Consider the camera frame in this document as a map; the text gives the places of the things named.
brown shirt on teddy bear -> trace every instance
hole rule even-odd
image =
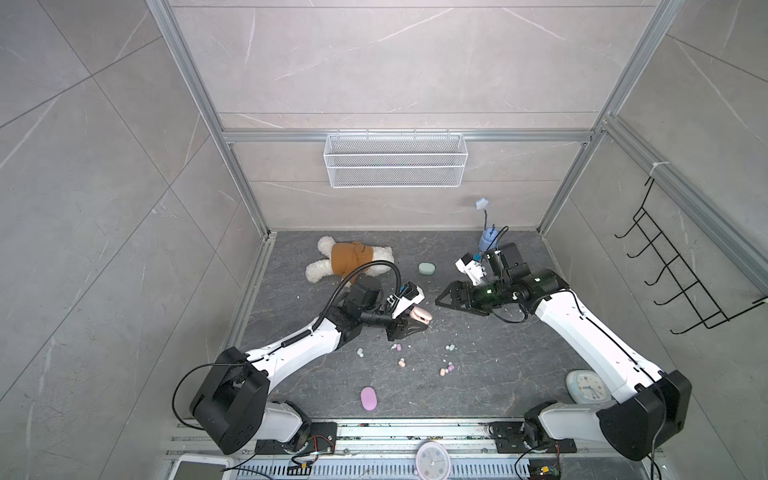
[[[342,278],[364,263],[373,260],[373,248],[359,241],[352,243],[337,243],[331,249],[331,268],[334,275]]]

black wire rack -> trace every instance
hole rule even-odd
[[[627,257],[638,258],[640,255],[643,254],[643,252],[645,252],[645,250],[648,250],[648,248],[650,247],[651,249],[653,249],[654,252],[656,252],[656,254],[658,255],[659,259],[664,264],[664,266],[661,267],[661,271],[659,272],[658,276],[656,277],[656,280],[654,280],[653,282],[650,282],[650,283],[648,283],[647,280],[644,280],[645,284],[648,285],[648,286],[656,285],[659,282],[659,280],[661,279],[661,276],[664,274],[664,271],[666,270],[666,271],[668,271],[670,273],[670,275],[672,276],[672,279],[677,284],[677,287],[680,289],[680,291],[677,294],[675,294],[675,296],[673,296],[672,298],[670,298],[666,302],[659,303],[656,300],[654,300],[654,303],[659,305],[659,306],[667,305],[669,302],[671,302],[672,300],[675,300],[680,295],[682,295],[682,296],[685,296],[685,299],[688,301],[688,303],[690,304],[691,308],[694,309],[694,312],[696,312],[696,315],[699,317],[699,322],[698,323],[695,323],[692,326],[689,326],[688,328],[686,328],[684,330],[681,330],[680,332],[675,332],[672,329],[670,329],[670,332],[672,332],[675,335],[680,335],[681,333],[685,333],[685,332],[691,331],[692,329],[696,328],[699,325],[704,325],[704,327],[707,328],[707,329],[713,329],[716,326],[722,325],[723,323],[729,322],[729,321],[735,319],[736,317],[743,315],[744,313],[747,313],[747,312],[749,312],[751,310],[756,309],[758,306],[764,305],[765,304],[765,300],[768,300],[768,296],[764,296],[761,299],[755,300],[754,302],[752,302],[752,306],[750,306],[749,308],[746,308],[746,309],[738,312],[735,315],[728,316],[728,315],[725,314],[725,312],[723,311],[723,308],[720,307],[720,304],[717,303],[717,301],[710,294],[710,291],[707,290],[707,288],[704,286],[703,283],[701,283],[701,279],[698,277],[698,275],[696,275],[696,272],[694,272],[694,269],[692,269],[688,265],[688,262],[685,260],[685,258],[683,258],[683,256],[680,255],[680,252],[677,250],[677,247],[674,246],[674,243],[672,243],[672,241],[669,239],[669,237],[667,237],[667,234],[659,227],[658,223],[656,223],[656,220],[654,220],[654,218],[648,213],[648,210],[645,210],[645,202],[646,202],[646,200],[648,200],[648,194],[650,193],[650,189],[653,188],[653,186],[654,186],[654,179],[649,177],[648,180],[645,182],[645,184],[648,186],[648,189],[645,192],[645,197],[643,198],[643,203],[640,205],[640,208],[637,210],[635,215],[632,216],[632,220],[634,220],[634,223],[632,224],[632,226],[629,228],[629,230],[627,230],[627,232],[624,235],[614,235],[614,236],[616,238],[624,238],[627,235],[629,235],[629,233],[632,230],[637,228],[643,234],[645,239],[648,240],[648,243],[647,243],[647,245],[645,247],[643,247],[642,250],[640,250],[640,252],[638,254],[630,255],[628,253]],[[654,227],[656,227],[656,229],[659,231],[659,233],[654,235],[653,238],[651,238],[648,235],[648,232],[643,229],[642,225],[640,225],[640,221],[643,220],[644,218],[647,218],[654,225]],[[664,240],[666,240],[667,243],[670,245],[670,247],[672,248],[672,250],[675,253],[674,257],[672,257],[670,260],[664,260],[664,257],[661,255],[659,250],[656,248],[656,245],[654,244],[654,242],[656,240],[659,240],[660,238],[663,238]],[[690,275],[693,276],[693,278],[694,278],[694,282],[692,284],[686,286],[686,287],[683,287],[683,285],[680,283],[679,279],[677,278],[677,275],[675,275],[674,272],[672,271],[672,269],[670,268],[672,266],[672,264],[677,262],[677,261],[682,262],[682,264],[685,266],[685,268],[690,272]],[[699,309],[696,308],[696,305],[694,304],[694,302],[688,296],[688,291],[691,288],[693,288],[694,286],[696,286],[696,285],[701,286],[701,289],[707,294],[707,296],[709,297],[710,301],[712,302],[712,304],[717,309],[715,311],[715,313],[709,315],[707,318],[704,318],[701,315],[701,313],[699,312]],[[713,325],[708,325],[707,321],[715,318],[716,316],[722,316],[723,319],[721,319],[717,323],[714,323]]]

pink soap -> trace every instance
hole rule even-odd
[[[362,407],[370,412],[376,408],[376,392],[367,386],[360,392],[360,401],[362,402]]]

gray tile wall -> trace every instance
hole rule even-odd
[[[760,0],[690,0],[620,116],[709,197],[753,245],[768,253],[766,25],[768,4]],[[619,260],[618,249],[625,243],[611,239],[607,232],[623,215],[619,205],[639,194],[632,185],[643,177],[633,164],[624,166],[625,156],[616,150],[606,147],[606,153],[614,155],[612,160],[593,159],[572,199],[614,258],[672,360],[691,378],[703,413],[740,473],[745,478],[766,478],[768,354],[760,345],[768,338],[768,307],[716,329],[698,327],[684,336],[669,334],[669,328],[690,325],[693,313],[677,301],[667,307],[649,303],[651,297],[674,290],[662,282],[654,288],[639,285],[657,265],[648,266],[648,260]],[[666,195],[657,193],[650,199],[658,221],[727,313],[734,314],[760,297]],[[722,449],[710,454],[725,457]]]
[[[174,4],[228,127],[590,127],[655,2]]]
[[[260,239],[141,0],[6,6],[0,471],[151,478]]]
[[[646,243],[637,230],[624,239],[614,236],[631,226],[646,193],[646,179],[608,139],[592,157],[547,240],[567,280],[603,322],[644,356],[665,369],[679,369],[693,384],[685,429],[662,447],[678,477],[763,478],[768,417],[761,392],[768,387],[768,355],[759,345],[768,339],[768,310],[763,310],[768,306],[715,329],[670,332],[693,325],[696,314],[683,297],[655,305],[654,300],[661,303],[679,291],[669,273],[658,284],[646,285],[644,280],[653,282],[662,262],[650,249],[636,259],[627,257]],[[733,315],[760,298],[658,187],[650,192],[646,207],[726,313]],[[663,244],[660,251],[666,260],[674,255]],[[686,286],[693,282],[678,265],[674,270]],[[702,290],[694,287],[690,293],[703,314],[713,312]]]
[[[477,230],[480,197],[491,201],[488,213],[497,224],[533,229],[579,147],[470,143],[462,185],[452,188],[331,188],[323,143],[239,143],[235,151],[272,228]]]

clock face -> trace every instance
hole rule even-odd
[[[416,454],[416,470],[425,480],[444,480],[450,474],[451,460],[443,447],[428,443]]]
[[[576,375],[576,386],[580,394],[594,402],[604,402],[610,398],[597,373],[579,372]]]

